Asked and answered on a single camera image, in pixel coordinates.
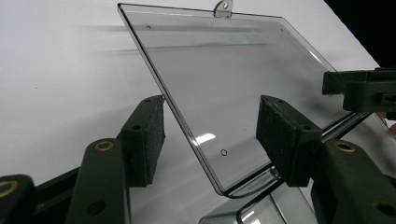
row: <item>bolt hole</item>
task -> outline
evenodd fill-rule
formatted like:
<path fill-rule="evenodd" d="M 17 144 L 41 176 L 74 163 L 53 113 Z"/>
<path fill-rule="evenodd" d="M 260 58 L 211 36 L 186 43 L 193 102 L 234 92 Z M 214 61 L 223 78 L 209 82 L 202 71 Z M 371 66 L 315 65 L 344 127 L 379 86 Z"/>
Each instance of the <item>bolt hole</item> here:
<path fill-rule="evenodd" d="M 396 217 L 396 208 L 388 203 L 375 203 L 374 207 L 387 216 Z"/>
<path fill-rule="evenodd" d="M 87 207 L 87 214 L 93 217 L 103 212 L 105 208 L 106 208 L 105 202 L 95 202 Z"/>
<path fill-rule="evenodd" d="M 221 153 L 222 156 L 227 156 L 227 150 L 226 149 L 222 149 L 220 153 Z"/>
<path fill-rule="evenodd" d="M 18 181 L 6 180 L 0 182 L 0 198 L 8 196 L 18 187 Z"/>

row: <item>small circular mark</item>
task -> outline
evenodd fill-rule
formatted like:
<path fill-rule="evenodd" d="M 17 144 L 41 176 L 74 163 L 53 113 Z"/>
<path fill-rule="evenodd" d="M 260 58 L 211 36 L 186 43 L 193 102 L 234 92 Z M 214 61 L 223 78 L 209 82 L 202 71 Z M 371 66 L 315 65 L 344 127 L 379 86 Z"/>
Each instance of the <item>small circular mark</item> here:
<path fill-rule="evenodd" d="M 222 149 L 220 153 L 221 153 L 222 156 L 227 156 L 227 150 L 226 149 Z"/>
<path fill-rule="evenodd" d="M 103 210 L 105 210 L 105 208 L 106 208 L 105 202 L 91 203 L 87 207 L 87 214 L 93 217 L 93 216 L 96 216 L 96 215 L 100 214 L 101 212 L 103 212 Z"/>
<path fill-rule="evenodd" d="M 103 151 L 108 151 L 108 150 L 110 150 L 113 147 L 114 147 L 114 144 L 112 142 L 103 141 L 103 142 L 100 142 L 100 143 L 96 144 L 95 150 L 103 152 Z"/>
<path fill-rule="evenodd" d="M 134 125 L 132 126 L 132 129 L 134 130 L 140 130 L 142 127 L 140 127 L 140 125 Z"/>
<path fill-rule="evenodd" d="M 0 198 L 12 193 L 18 187 L 16 180 L 7 180 L 0 182 Z"/>
<path fill-rule="evenodd" d="M 396 217 L 396 208 L 391 204 L 375 203 L 374 207 L 387 216 Z"/>
<path fill-rule="evenodd" d="M 354 152 L 354 151 L 356 151 L 356 148 L 354 148 L 353 146 L 348 145 L 346 143 L 336 143 L 335 145 L 338 147 L 338 149 L 340 149 L 342 151 L 345 151 L 345 152 Z"/>

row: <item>black metal bracket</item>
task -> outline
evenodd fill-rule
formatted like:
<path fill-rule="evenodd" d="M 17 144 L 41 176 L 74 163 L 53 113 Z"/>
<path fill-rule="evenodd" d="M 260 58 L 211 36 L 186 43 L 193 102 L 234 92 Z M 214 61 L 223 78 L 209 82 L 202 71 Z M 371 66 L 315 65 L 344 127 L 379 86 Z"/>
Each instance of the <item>black metal bracket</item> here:
<path fill-rule="evenodd" d="M 129 187 L 152 183 L 164 138 L 163 97 L 149 97 L 79 168 L 36 188 L 27 175 L 1 177 L 0 223 L 130 223 Z"/>
<path fill-rule="evenodd" d="M 319 224 L 396 221 L 396 190 L 365 152 L 346 141 L 327 140 L 361 118 L 342 118 L 355 121 L 331 125 L 322 134 L 285 101 L 261 98 L 257 139 L 290 187 L 305 187 L 314 179 L 311 194 Z"/>
<path fill-rule="evenodd" d="M 344 94 L 343 108 L 354 112 L 396 112 L 396 69 L 326 72 L 322 94 Z"/>

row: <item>white backdrop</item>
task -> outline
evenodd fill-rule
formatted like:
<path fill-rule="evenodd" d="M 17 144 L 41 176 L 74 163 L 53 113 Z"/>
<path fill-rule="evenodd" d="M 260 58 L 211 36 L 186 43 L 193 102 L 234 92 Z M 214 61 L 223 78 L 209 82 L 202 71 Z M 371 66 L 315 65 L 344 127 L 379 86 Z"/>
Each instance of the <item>white backdrop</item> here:
<path fill-rule="evenodd" d="M 125 1 L 212 10 L 218 1 Z M 115 137 L 138 103 L 160 94 L 117 1 L 0 2 L 0 176 L 41 184 Z M 235 12 L 282 16 L 336 69 L 377 64 L 321 0 L 234 0 Z M 134 223 L 198 223 L 226 199 L 212 189 L 169 108 L 153 185 L 132 189 Z"/>

